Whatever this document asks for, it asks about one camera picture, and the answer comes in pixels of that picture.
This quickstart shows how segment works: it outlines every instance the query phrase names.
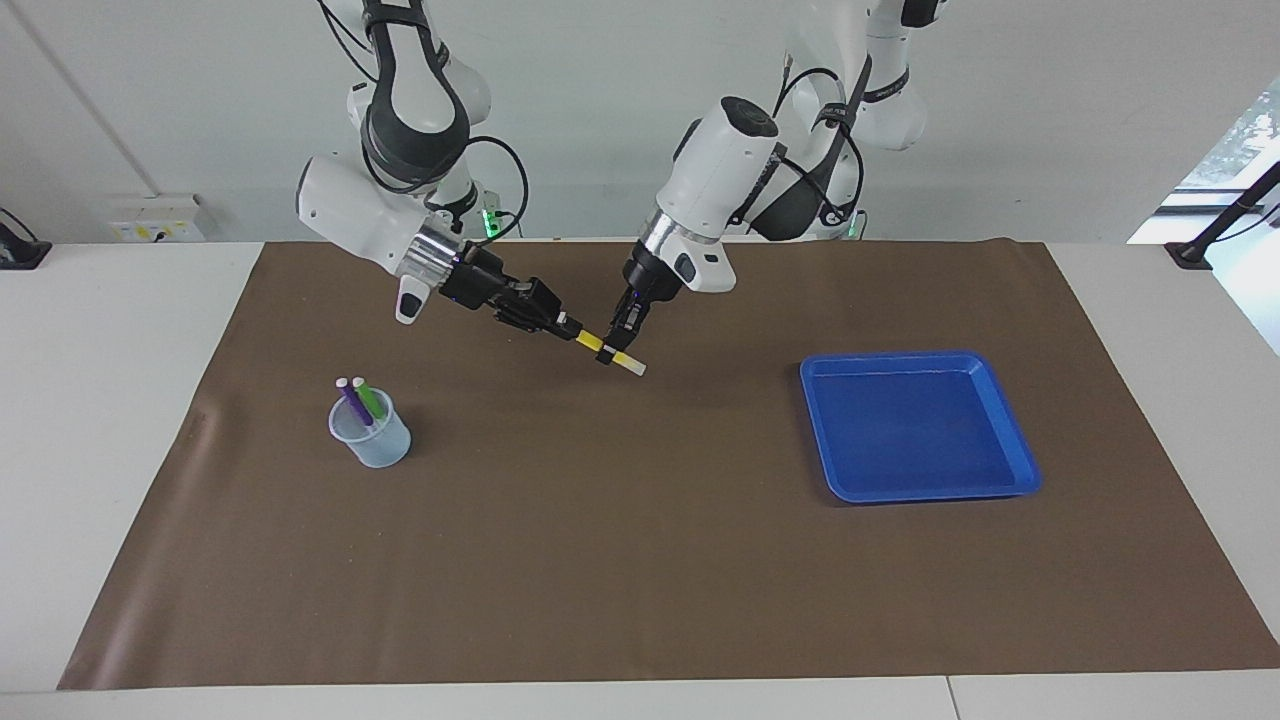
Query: green marker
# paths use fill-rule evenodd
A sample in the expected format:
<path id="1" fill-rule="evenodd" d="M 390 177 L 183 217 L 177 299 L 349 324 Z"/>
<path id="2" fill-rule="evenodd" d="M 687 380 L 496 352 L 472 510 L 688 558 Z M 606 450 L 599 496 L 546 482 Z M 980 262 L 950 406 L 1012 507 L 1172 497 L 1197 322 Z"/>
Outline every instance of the green marker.
<path id="1" fill-rule="evenodd" d="M 356 395 L 360 396 L 360 402 L 364 404 L 365 410 L 369 410 L 369 414 L 375 420 L 381 420 L 387 416 L 383 404 L 378 402 L 378 396 L 374 395 L 374 391 L 369 389 L 369 383 L 365 382 L 365 378 L 356 378 L 351 380 L 351 384 L 356 388 Z"/>

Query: black cable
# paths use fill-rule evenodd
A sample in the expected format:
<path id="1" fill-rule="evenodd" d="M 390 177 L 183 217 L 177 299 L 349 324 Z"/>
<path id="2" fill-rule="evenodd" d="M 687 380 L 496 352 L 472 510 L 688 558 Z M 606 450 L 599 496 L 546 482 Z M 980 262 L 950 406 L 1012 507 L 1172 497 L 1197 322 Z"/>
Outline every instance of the black cable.
<path id="1" fill-rule="evenodd" d="M 22 220 L 20 220 L 19 218 L 18 218 L 18 215 L 14 215 L 13 213 L 10 213 L 9 210 L 5 210 L 4 208 L 0 208 L 0 213 L 4 213 L 4 214 L 5 214 L 5 215 L 8 215 L 8 217 L 9 217 L 9 218 L 10 218 L 10 219 L 12 219 L 13 222 L 18 223 L 18 227 L 19 227 L 19 228 L 22 228 L 23 231 L 26 231 L 26 233 L 31 236 L 31 241 L 32 241 L 32 242 L 40 242 L 40 238 L 38 238 L 38 237 L 36 237 L 36 233 L 31 232 L 31 228 L 28 228 L 28 227 L 27 227 L 27 223 L 22 222 Z"/>
<path id="2" fill-rule="evenodd" d="M 349 37 L 351 41 L 355 42 L 357 47 L 360 47 L 365 53 L 369 53 L 369 46 L 365 45 L 365 41 L 360 40 L 360 37 L 357 37 L 356 33 L 351 32 L 351 28 L 347 27 L 347 23 L 338 19 L 338 15 L 335 15 L 334 12 L 329 9 L 329 5 L 324 0 L 316 0 L 316 3 L 320 3 L 320 9 L 324 12 L 324 14 L 328 15 L 330 19 L 333 19 L 335 23 L 338 23 L 338 27 L 342 28 L 342 32 L 347 33 L 347 37 Z"/>
<path id="3" fill-rule="evenodd" d="M 854 136 L 849 132 L 849 126 L 840 124 L 840 136 L 845 138 L 849 147 L 854 151 L 854 158 L 858 160 L 858 190 L 854 191 L 854 199 L 849 202 L 851 208 L 858 208 L 858 201 L 863 199 L 863 178 L 867 177 L 867 163 L 863 161 L 863 151 L 858 149 L 858 143 L 854 142 Z"/>
<path id="4" fill-rule="evenodd" d="M 831 199 L 829 199 L 829 197 L 827 197 L 827 191 L 824 191 L 824 190 L 822 188 L 822 186 L 820 186 L 820 184 L 818 184 L 818 181 L 813 179 L 813 176 L 812 176 L 812 174 L 809 174 L 809 170 L 806 170 L 806 169 L 801 168 L 801 167 L 800 167 L 800 165 L 799 165 L 799 164 L 797 164 L 796 161 L 795 161 L 795 160 L 792 160 L 791 158 L 778 158 L 778 160 L 780 160 L 780 161 L 781 161 L 781 163 L 783 164 L 783 165 L 786 165 L 786 167 L 791 168 L 792 170 L 795 170 L 795 173 L 796 173 L 797 176 L 800 176 L 800 179 L 803 179 L 803 181 L 804 181 L 805 183 L 808 183 L 808 184 L 809 184 L 809 187 L 812 187 L 812 188 L 813 188 L 813 191 L 818 193 L 818 197 L 820 197 L 820 199 L 822 199 L 822 201 L 823 201 L 823 204 L 826 205 L 826 208 L 820 208 L 820 209 L 818 210 L 819 213 L 823 213 L 823 214 L 826 214 L 827 211 L 831 211 L 831 213 L 835 213 L 835 214 L 836 214 L 836 217 L 837 217 L 837 218 L 840 218 L 840 222 L 841 222 L 841 223 L 849 219 L 849 217 L 847 217 L 847 215 L 845 215 L 844 213 L 841 213 L 841 210 L 840 210 L 840 205 L 836 205 L 835 202 L 832 202 L 832 201 L 831 201 Z"/>
<path id="5" fill-rule="evenodd" d="M 529 173 L 525 172 L 525 164 L 520 161 L 520 155 L 516 152 L 516 150 L 512 146 L 503 142 L 502 140 L 498 140 L 497 137 L 488 135 L 477 135 L 467 141 L 467 147 L 477 142 L 488 142 L 490 145 L 497 145 L 498 147 L 506 150 L 507 155 L 511 155 L 512 163 L 516 164 L 516 170 L 520 172 L 520 186 L 522 193 L 520 199 L 520 208 L 516 210 L 515 215 L 512 215 L 512 220 L 507 223 L 507 227 L 498 231 L 498 234 L 476 243 L 476 247 L 484 247 L 485 245 L 489 245 L 495 240 L 506 237 L 507 233 L 520 227 L 520 220 L 525 219 L 525 210 L 529 209 Z"/>
<path id="6" fill-rule="evenodd" d="M 1226 237 L 1220 237 L 1220 238 L 1215 240 L 1213 242 L 1222 242 L 1224 240 L 1231 240 L 1231 238 L 1235 238 L 1235 237 L 1240 237 L 1242 234 L 1244 234 L 1244 233 L 1252 231 L 1253 228 L 1261 225 L 1262 223 L 1270 220 L 1271 215 L 1276 214 L 1276 210 L 1280 210 L 1280 205 L 1276 205 L 1275 208 L 1272 208 L 1271 210 L 1268 210 L 1266 215 L 1262 215 L 1262 218 L 1258 219 L 1258 222 L 1256 222 L 1252 225 L 1244 228 L 1243 231 L 1236 232 L 1236 233 L 1231 233 L 1231 234 L 1229 234 Z"/>
<path id="7" fill-rule="evenodd" d="M 778 92 L 778 101 L 776 105 L 773 105 L 773 115 L 771 117 L 773 118 L 778 117 L 778 113 L 782 111 L 782 102 L 786 101 L 787 95 L 791 95 L 791 91 L 795 90 L 797 85 L 800 85 L 800 81 L 810 76 L 826 76 L 832 81 L 835 81 L 837 86 L 840 85 L 840 76 L 837 76 L 835 70 L 831 70 L 829 68 L 809 68 L 808 70 L 797 74 L 795 79 L 782 86 L 782 90 Z"/>
<path id="8" fill-rule="evenodd" d="M 324 0 L 316 0 L 316 1 L 320 3 L 320 10 L 324 12 L 324 19 L 326 23 L 329 23 L 329 32 L 333 33 L 333 38 L 338 41 L 338 46 L 342 47 L 343 53 L 346 53 L 347 59 L 351 60 L 352 65 L 356 65 L 356 69 L 360 70 L 360 74 L 369 78 L 369 82 L 376 83 L 378 78 L 375 78 L 372 73 L 366 70 L 365 67 L 360 64 L 360 60 L 356 59 L 355 53 L 351 51 L 351 47 L 347 47 L 347 44 L 342 40 L 342 36 L 338 35 L 338 27 L 342 27 L 342 29 L 346 31 L 346 33 L 351 36 L 353 40 L 356 36 L 351 32 L 351 29 L 347 28 L 347 26 L 342 24 L 342 20 L 339 20 L 338 17 L 333 14 L 333 10 L 330 10 L 329 6 L 324 4 Z M 369 47 L 365 46 L 358 40 L 356 40 L 356 45 L 360 45 L 361 49 L 364 49 L 365 51 L 369 50 Z"/>
<path id="9" fill-rule="evenodd" d="M 494 211 L 494 215 L 497 215 L 499 218 L 515 218 L 516 217 L 516 214 L 512 213 L 512 211 L 509 211 L 509 210 L 497 210 L 497 211 Z M 518 220 L 516 222 L 516 232 L 520 234 L 521 240 L 525 238 L 525 228 L 520 227 L 520 222 Z"/>

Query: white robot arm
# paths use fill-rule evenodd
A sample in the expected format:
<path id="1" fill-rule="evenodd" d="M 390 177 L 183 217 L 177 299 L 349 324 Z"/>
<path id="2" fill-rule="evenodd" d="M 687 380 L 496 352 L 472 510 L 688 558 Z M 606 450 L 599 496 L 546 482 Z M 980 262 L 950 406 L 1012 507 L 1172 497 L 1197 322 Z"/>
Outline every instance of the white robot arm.
<path id="1" fill-rule="evenodd" d="M 772 241 L 847 233 L 863 186 L 854 141 L 904 150 L 919 140 L 925 111 L 909 86 L 908 37 L 910 28 L 932 24 L 947 1 L 795 4 L 783 91 L 772 117 L 726 97 L 677 147 L 671 179 L 623 265 L 627 288 L 596 355 L 602 363 L 635 340 L 653 302 L 672 300 L 681 287 L 733 288 L 736 275 L 721 243 L 728 225 L 745 223 Z M 772 120 L 791 91 L 794 106 L 812 122 L 795 152 L 778 141 Z"/>
<path id="2" fill-rule="evenodd" d="M 321 6 L 339 20 L 339 12 L 349 18 L 352 10 Z M 504 274 L 502 259 L 485 250 L 493 237 L 467 242 L 460 234 L 458 218 L 480 192 L 462 155 L 474 142 L 471 126 L 489 114 L 488 86 L 452 58 L 424 0 L 364 0 L 362 8 L 378 61 L 376 82 L 357 85 L 347 102 L 362 158 L 312 158 L 298 184 L 298 218 L 399 278 L 402 323 L 417 319 L 439 291 L 471 310 L 488 305 L 522 331 L 576 340 L 582 327 L 550 288 Z"/>

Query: window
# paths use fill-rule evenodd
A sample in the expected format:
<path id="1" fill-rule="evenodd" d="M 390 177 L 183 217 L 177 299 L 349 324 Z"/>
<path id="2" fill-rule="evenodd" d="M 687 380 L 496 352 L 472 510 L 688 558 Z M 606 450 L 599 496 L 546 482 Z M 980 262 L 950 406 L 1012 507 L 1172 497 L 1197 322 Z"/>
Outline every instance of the window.
<path id="1" fill-rule="evenodd" d="M 1165 208 L 1225 206 L 1280 160 L 1280 78 L 1179 183 Z"/>

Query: blue tray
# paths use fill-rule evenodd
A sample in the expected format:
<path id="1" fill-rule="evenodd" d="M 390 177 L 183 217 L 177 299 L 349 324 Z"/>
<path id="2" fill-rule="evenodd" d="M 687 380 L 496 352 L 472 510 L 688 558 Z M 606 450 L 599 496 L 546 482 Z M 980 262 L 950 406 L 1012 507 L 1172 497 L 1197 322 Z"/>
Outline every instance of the blue tray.
<path id="1" fill-rule="evenodd" d="M 1005 393 L 974 352 L 817 355 L 800 378 L 827 484 L 846 502 L 1039 489 Z"/>

